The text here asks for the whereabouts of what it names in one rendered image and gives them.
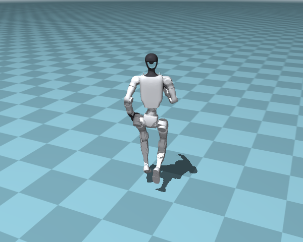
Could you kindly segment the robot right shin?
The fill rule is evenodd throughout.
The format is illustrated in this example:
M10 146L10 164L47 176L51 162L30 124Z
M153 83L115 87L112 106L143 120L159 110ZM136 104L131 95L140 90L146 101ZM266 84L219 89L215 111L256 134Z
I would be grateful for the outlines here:
M161 168L161 164L164 161L165 154L166 154L166 148L167 148L167 141L165 141L164 148L158 148L158 153L157 153L157 165L156 167Z

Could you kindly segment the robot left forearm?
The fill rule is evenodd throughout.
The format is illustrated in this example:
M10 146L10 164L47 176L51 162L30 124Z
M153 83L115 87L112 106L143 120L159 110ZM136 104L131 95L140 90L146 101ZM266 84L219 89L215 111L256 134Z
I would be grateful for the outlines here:
M132 108L132 104L129 104L129 103L125 103L124 102L124 106L126 108L126 111L127 111L127 114L129 115L134 115L134 111L133 111L133 108Z

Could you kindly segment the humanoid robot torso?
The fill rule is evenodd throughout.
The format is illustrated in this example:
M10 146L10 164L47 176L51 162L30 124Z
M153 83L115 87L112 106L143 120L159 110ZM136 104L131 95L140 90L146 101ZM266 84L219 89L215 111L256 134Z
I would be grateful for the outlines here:
M141 101L144 107L148 108L143 116L142 126L156 128L158 121L156 108L159 108L163 99L163 75L157 74L158 76L156 77L147 77L145 75L143 73L139 80Z

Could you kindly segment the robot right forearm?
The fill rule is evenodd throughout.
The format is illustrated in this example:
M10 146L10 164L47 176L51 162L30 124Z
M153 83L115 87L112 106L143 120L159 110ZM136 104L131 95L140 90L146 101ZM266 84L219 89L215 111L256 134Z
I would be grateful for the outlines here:
M163 89L163 92L165 93L165 95L169 98L170 97L170 95L169 95L169 93L168 93L168 90L164 87L164 89Z

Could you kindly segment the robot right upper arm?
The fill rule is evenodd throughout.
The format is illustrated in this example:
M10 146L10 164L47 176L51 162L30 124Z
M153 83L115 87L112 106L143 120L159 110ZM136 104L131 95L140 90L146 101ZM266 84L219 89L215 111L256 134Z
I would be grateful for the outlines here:
M173 81L171 77L169 76L162 76L163 78L163 83L167 86L168 93L170 95L169 101L171 104L178 102L177 97L176 97L176 92L175 88L173 85Z

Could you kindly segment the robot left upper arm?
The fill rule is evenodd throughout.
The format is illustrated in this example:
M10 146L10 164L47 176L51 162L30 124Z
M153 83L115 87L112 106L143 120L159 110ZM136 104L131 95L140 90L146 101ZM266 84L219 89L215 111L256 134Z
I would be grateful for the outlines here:
M126 96L124 98L124 102L125 103L129 103L131 104L133 102L133 93L135 92L135 89L136 89L136 86L139 85L139 80L140 80L140 77L141 76L134 76L132 79L131 79L131 82L129 84L129 87L127 89L127 93L126 93Z

